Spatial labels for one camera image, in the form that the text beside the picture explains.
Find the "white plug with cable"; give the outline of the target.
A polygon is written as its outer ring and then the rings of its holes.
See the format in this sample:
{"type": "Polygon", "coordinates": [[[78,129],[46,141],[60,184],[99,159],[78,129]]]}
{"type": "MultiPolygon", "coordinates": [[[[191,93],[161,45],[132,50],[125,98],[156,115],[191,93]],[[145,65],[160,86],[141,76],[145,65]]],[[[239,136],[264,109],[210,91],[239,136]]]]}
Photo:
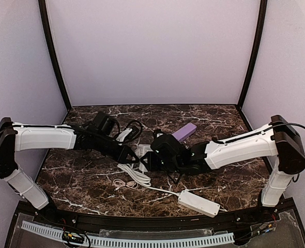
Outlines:
{"type": "Polygon", "coordinates": [[[175,193],[170,190],[164,190],[164,189],[159,189],[159,188],[154,188],[151,186],[151,178],[148,177],[147,175],[143,174],[142,172],[136,171],[131,164],[118,164],[117,167],[121,169],[123,172],[128,174],[132,180],[137,184],[140,185],[144,188],[150,189],[150,190],[155,190],[167,194],[173,194],[176,196],[180,196],[180,193],[175,193]]]}

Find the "white cube socket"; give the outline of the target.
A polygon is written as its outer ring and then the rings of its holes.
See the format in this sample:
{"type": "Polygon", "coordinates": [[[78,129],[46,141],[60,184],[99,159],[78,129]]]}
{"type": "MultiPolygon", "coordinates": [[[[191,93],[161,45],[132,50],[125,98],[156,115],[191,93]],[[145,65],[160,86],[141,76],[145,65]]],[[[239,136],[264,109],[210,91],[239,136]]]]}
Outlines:
{"type": "MultiPolygon", "coordinates": [[[[135,151],[135,154],[137,155],[138,158],[141,158],[149,151],[152,151],[150,145],[139,144],[135,151]]],[[[139,170],[143,173],[148,172],[148,170],[146,169],[145,165],[142,162],[139,163],[139,170]]]]}

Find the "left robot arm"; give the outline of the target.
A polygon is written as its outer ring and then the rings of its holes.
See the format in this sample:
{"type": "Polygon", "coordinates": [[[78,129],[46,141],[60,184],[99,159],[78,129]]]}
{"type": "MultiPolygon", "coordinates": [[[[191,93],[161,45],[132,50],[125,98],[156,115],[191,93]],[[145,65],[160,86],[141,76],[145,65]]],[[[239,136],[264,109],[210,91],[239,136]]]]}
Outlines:
{"type": "Polygon", "coordinates": [[[111,136],[118,122],[109,116],[96,117],[82,125],[30,125],[13,122],[5,117],[0,121],[0,179],[6,181],[35,209],[52,205],[48,194],[36,184],[16,161],[16,154],[39,150],[95,150],[117,163],[139,162],[135,152],[127,145],[137,138],[126,127],[111,136]]]}

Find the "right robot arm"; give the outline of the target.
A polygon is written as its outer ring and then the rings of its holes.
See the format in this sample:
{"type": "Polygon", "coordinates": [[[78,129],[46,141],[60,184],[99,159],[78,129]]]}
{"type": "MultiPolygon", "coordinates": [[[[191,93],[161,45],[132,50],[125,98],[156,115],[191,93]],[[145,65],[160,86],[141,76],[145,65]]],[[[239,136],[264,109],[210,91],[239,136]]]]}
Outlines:
{"type": "Polygon", "coordinates": [[[181,175],[209,173],[225,165],[259,157],[276,156],[269,181],[261,193],[263,207],[275,207],[291,179],[305,169],[305,150],[296,124],[274,115],[270,123],[227,139],[212,139],[186,148],[173,135],[154,139],[141,158],[148,171],[181,175]]]}

